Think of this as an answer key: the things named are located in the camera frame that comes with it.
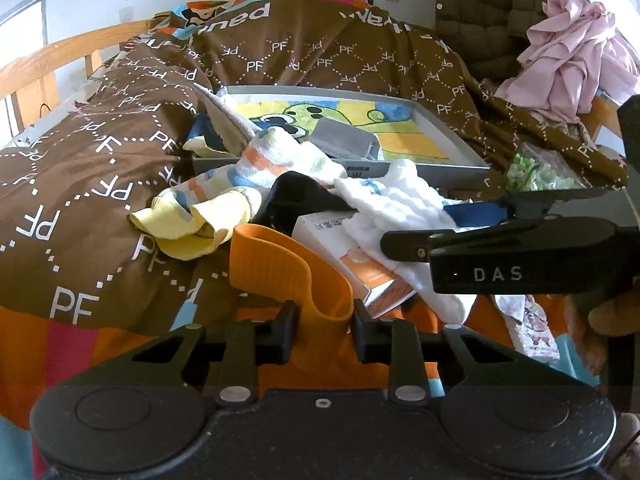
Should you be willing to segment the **window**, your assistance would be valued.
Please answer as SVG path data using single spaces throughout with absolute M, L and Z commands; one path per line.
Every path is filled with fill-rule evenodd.
M 23 0 L 1 15 L 0 66 L 48 44 L 46 0 Z

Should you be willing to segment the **yellow striped sock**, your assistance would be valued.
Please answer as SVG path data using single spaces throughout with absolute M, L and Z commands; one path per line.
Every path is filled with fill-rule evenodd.
M 165 188 L 129 219 L 166 256 L 201 258 L 228 242 L 236 226 L 253 220 L 277 177 L 291 171 L 324 188 L 347 176 L 344 166 L 314 144 L 271 127 L 257 133 L 234 164 Z

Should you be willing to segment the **white fluffy cloth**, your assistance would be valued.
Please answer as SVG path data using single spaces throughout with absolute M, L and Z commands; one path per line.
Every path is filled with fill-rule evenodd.
M 386 175 L 374 179 L 345 178 L 334 181 L 334 193 L 356 214 L 343 222 L 346 233 L 376 262 L 408 283 L 416 294 L 447 324 L 462 324 L 476 300 L 474 295 L 434 292 L 430 266 L 402 263 L 383 255 L 380 241 L 388 231 L 456 230 L 444 211 L 447 201 L 419 177 L 409 159 L 390 163 Z

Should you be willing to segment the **black sock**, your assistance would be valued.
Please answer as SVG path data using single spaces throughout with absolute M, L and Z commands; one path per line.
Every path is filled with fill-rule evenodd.
M 323 211 L 354 212 L 340 196 L 313 178 L 288 171 L 274 181 L 252 223 L 291 235 L 299 217 Z

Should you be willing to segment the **wooden bed rail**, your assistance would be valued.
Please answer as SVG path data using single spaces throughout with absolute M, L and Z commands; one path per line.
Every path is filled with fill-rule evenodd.
M 134 21 L 73 36 L 17 58 L 1 69 L 1 96 L 13 106 L 17 131 L 22 132 L 60 105 L 55 71 L 83 60 L 89 78 L 102 64 L 101 51 L 126 44 L 150 29 L 152 20 Z

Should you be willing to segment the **grey tray with cartoon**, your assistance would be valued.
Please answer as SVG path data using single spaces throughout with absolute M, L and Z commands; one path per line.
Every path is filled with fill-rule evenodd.
M 386 173 L 394 159 L 410 159 L 435 188 L 479 188 L 489 166 L 442 120 L 422 105 L 391 96 L 293 86 L 233 86 L 217 96 L 258 128 L 281 127 L 296 140 L 310 139 L 322 118 L 374 133 L 380 159 L 340 159 L 355 178 Z

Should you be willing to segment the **brown quilted jacket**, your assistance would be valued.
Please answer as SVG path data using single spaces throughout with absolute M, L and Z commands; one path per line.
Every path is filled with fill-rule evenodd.
M 529 27 L 546 18 L 547 0 L 436 0 L 435 30 L 473 77 L 504 81 L 518 73 Z

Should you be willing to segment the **white cartoon print sock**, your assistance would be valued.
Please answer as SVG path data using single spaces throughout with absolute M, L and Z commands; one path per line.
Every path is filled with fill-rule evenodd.
M 495 295 L 492 300 L 517 352 L 544 364 L 560 358 L 546 312 L 532 295 Z

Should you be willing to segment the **grey folded cloth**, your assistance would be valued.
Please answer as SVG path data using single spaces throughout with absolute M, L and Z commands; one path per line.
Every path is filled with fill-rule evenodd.
M 312 130 L 310 142 L 332 158 L 380 159 L 380 141 L 374 133 L 322 118 Z

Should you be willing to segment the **orange white medicine box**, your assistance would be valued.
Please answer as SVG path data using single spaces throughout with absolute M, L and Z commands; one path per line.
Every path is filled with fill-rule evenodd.
M 347 211 L 305 214 L 297 218 L 292 237 L 340 271 L 372 318 L 379 318 L 410 299 L 414 290 L 347 234 L 343 222 L 351 216 Z

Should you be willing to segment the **jar of green stars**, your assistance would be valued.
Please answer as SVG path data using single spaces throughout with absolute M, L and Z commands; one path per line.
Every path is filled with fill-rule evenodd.
M 511 193 L 576 190 L 587 185 L 556 151 L 523 143 L 514 153 L 506 172 L 506 189 Z

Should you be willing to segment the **pink cloth pile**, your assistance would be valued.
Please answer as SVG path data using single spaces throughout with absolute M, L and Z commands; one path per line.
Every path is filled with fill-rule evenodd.
M 639 55 L 600 2 L 547 0 L 547 17 L 529 27 L 521 73 L 496 96 L 554 122 L 574 124 L 599 90 L 622 104 L 639 92 Z

